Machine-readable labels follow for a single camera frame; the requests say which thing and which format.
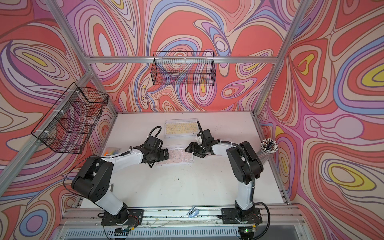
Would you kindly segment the pink keyboard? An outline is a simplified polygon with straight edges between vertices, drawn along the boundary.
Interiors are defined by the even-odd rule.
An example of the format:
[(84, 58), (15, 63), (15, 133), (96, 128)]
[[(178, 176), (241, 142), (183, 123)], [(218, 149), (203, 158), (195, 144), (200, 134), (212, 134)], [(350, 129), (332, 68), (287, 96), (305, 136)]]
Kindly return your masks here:
[(176, 165), (188, 165), (194, 163), (192, 153), (185, 151), (185, 148), (168, 148), (170, 158), (165, 161), (157, 162), (156, 167), (172, 167)]

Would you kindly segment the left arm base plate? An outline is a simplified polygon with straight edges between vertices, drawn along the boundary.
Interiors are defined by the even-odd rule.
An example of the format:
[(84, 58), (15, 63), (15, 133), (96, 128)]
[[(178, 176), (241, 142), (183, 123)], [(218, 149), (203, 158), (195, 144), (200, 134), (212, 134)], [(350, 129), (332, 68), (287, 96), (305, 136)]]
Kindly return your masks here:
[(136, 227), (142, 224), (144, 209), (127, 209), (116, 216), (108, 212), (102, 214), (102, 226), (129, 226)]

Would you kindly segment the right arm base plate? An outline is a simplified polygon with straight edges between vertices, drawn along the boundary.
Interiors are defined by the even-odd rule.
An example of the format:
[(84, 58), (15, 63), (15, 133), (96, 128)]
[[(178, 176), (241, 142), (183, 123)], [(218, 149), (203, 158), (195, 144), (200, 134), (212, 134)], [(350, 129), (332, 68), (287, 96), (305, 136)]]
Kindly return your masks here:
[(223, 221), (224, 224), (252, 224), (259, 225), (263, 222), (260, 209), (250, 208), (241, 210), (237, 208), (222, 208), (221, 214), (217, 218)]

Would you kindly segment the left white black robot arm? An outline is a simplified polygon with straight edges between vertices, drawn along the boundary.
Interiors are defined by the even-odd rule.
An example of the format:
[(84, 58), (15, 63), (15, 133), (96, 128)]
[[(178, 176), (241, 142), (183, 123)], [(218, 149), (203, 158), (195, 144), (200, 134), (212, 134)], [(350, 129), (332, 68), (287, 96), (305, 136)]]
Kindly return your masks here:
[(139, 164), (147, 164), (152, 168), (155, 163), (169, 158), (169, 151), (163, 148), (163, 141), (149, 136), (143, 144), (130, 147), (123, 153), (87, 158), (71, 187), (83, 198), (102, 208), (117, 225), (122, 225), (128, 221), (130, 213), (127, 205), (109, 189), (112, 174)]

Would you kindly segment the yellow keyboard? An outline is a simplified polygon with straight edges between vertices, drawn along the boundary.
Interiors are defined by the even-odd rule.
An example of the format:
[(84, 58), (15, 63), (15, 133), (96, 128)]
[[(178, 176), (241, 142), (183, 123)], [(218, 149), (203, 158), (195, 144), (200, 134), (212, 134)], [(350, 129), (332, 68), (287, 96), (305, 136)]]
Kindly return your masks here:
[(165, 137), (190, 137), (195, 136), (199, 132), (197, 119), (178, 119), (166, 120)]

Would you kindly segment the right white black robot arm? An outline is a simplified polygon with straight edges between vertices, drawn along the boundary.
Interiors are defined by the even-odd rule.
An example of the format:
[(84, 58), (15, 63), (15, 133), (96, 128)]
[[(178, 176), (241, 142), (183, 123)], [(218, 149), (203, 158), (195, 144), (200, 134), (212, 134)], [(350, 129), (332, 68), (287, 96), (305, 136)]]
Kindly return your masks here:
[(204, 130), (197, 134), (196, 141), (191, 142), (185, 152), (201, 159), (208, 155), (227, 157), (233, 174), (239, 182), (238, 197), (235, 200), (234, 208), (235, 219), (243, 221), (254, 214), (253, 197), (256, 179), (264, 171), (264, 166), (249, 142), (236, 144), (231, 141), (216, 140), (210, 130)]

